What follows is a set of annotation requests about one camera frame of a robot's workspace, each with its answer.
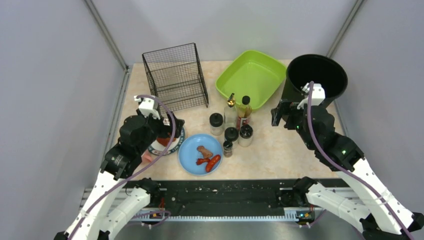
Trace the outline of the brown sauce bottle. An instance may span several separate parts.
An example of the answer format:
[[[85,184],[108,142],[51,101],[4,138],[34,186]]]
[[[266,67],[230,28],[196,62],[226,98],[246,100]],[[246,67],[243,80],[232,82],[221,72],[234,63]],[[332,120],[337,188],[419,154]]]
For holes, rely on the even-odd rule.
[[[242,97],[240,106],[237,108],[236,128],[240,130],[242,126],[250,123],[252,115],[252,107],[250,105],[251,98],[248,95]]]

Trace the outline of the black-lid shaker jar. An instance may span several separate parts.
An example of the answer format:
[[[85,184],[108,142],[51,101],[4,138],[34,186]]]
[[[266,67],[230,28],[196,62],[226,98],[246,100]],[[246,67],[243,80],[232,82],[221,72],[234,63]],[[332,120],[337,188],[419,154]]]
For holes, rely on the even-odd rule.
[[[215,136],[220,136],[224,132],[224,118],[218,113],[212,113],[209,117],[210,132]]]
[[[248,147],[252,144],[254,130],[249,124],[240,127],[238,144],[241,147]]]
[[[230,126],[225,129],[224,131],[225,141],[230,141],[234,144],[234,143],[237,143],[238,138],[239,138],[239,131],[237,130],[236,127]]]

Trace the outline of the clear gold-spout oil bottle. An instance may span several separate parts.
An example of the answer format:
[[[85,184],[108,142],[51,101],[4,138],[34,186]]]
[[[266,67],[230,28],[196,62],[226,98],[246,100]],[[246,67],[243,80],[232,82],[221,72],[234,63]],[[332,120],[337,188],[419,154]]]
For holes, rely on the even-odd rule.
[[[226,106],[224,108],[223,123],[224,128],[236,127],[237,124],[237,108],[236,108],[236,99],[235,94],[231,93],[227,99]]]

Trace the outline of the black-lid shaker jar back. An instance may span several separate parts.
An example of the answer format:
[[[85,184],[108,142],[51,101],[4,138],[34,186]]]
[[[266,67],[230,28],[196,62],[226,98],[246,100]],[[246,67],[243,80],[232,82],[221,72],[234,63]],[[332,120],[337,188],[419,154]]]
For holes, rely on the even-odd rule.
[[[215,136],[220,136],[224,132],[224,118],[218,113],[212,113],[209,117],[210,132]]]

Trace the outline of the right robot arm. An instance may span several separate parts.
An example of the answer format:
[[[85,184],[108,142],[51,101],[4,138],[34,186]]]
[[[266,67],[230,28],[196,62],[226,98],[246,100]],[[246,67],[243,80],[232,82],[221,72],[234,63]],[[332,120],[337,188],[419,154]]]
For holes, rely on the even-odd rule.
[[[359,197],[342,197],[310,177],[301,178],[295,189],[304,200],[319,206],[359,231],[366,240],[410,240],[424,226],[424,215],[405,208],[382,183],[356,143],[335,130],[335,118],[324,107],[307,101],[279,101],[271,110],[271,124],[284,121],[296,131],[306,147]]]

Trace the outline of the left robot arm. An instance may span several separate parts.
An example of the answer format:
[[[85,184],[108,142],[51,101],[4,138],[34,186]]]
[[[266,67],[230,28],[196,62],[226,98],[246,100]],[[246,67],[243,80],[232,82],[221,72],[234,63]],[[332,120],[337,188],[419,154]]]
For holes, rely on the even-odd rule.
[[[113,240],[130,219],[151,202],[159,186],[145,178],[144,185],[136,187],[133,194],[111,210],[118,193],[142,163],[142,155],[148,147],[157,138],[180,136],[184,120],[172,112],[167,117],[169,125],[156,113],[138,113],[124,120],[118,142],[104,156],[89,197],[74,222],[55,235],[56,240]]]

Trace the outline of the food on white plate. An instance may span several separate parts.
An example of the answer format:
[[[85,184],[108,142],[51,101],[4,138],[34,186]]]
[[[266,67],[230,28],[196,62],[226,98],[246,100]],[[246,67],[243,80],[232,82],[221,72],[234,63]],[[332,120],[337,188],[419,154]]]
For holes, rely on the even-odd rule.
[[[157,137],[156,141],[161,144],[162,146],[166,147],[169,142],[175,142],[177,140],[177,137],[171,138],[171,134],[168,134],[168,137]]]

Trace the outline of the pink mug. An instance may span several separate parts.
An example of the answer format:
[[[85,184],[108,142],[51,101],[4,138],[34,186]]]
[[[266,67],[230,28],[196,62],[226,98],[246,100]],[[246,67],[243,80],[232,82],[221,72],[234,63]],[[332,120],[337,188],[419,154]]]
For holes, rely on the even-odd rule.
[[[151,153],[146,150],[142,155],[141,155],[141,163],[142,164],[149,164],[153,161],[152,155]]]

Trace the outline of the green plastic basin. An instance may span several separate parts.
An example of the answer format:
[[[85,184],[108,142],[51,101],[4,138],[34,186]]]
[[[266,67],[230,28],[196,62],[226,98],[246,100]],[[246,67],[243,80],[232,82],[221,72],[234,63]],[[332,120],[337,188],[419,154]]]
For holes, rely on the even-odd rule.
[[[250,97],[254,111],[260,109],[286,79],[287,67],[258,50],[246,50],[216,79],[215,88],[226,99],[234,94],[236,104]]]

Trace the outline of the red pepper piece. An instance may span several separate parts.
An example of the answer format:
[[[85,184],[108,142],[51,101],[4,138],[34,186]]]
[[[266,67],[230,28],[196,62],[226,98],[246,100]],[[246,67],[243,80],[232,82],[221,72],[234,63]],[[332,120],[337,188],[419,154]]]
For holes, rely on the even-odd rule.
[[[209,161],[210,161],[209,158],[198,158],[196,161],[196,164],[199,166],[201,164],[208,163]]]

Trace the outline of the brown meat piece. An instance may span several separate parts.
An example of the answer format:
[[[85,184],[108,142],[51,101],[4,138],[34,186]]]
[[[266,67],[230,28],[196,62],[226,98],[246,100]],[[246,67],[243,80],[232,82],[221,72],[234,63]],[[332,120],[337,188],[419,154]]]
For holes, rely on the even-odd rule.
[[[198,147],[196,148],[196,150],[202,154],[202,158],[203,158],[203,159],[211,158],[211,157],[213,157],[213,156],[214,156],[214,154],[213,154],[210,150],[206,149],[206,148],[205,148],[204,146],[202,146],[202,145],[198,146]]]

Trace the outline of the black trash bin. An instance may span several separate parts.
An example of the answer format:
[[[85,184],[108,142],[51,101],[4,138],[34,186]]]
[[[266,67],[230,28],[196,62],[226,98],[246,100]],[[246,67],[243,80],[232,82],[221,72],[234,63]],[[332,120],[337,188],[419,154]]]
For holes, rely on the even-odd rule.
[[[302,88],[311,81],[323,87],[325,100],[321,105],[325,108],[339,98],[348,86],[348,76],[336,61],[319,54],[304,54],[289,63],[281,99],[288,102],[303,100]]]

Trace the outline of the small pepper grinder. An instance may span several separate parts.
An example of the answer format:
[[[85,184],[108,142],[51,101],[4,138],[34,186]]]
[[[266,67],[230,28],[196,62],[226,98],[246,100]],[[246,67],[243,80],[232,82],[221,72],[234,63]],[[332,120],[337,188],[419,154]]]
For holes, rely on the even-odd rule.
[[[222,147],[224,156],[226,158],[230,158],[233,155],[233,142],[230,140],[225,140]]]

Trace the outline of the red sausage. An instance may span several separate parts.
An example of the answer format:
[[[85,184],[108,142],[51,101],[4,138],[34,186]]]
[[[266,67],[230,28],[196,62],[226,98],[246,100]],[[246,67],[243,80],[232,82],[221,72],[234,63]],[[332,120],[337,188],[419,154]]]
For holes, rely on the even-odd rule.
[[[221,160],[221,155],[219,155],[219,154],[217,154],[217,155],[215,155],[214,157],[212,157],[209,161],[208,161],[208,163],[207,163],[207,165],[206,165],[206,167],[205,167],[205,171],[207,172],[207,173],[209,173],[213,168],[214,168],[214,166],[219,162]]]

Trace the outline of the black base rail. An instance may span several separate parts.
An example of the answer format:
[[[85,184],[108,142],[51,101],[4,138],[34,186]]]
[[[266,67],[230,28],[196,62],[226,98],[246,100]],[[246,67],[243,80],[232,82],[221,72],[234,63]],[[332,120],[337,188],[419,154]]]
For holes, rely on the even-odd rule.
[[[157,180],[160,190],[148,208],[164,208],[174,218],[283,217],[289,209],[316,210],[292,190],[297,179]]]

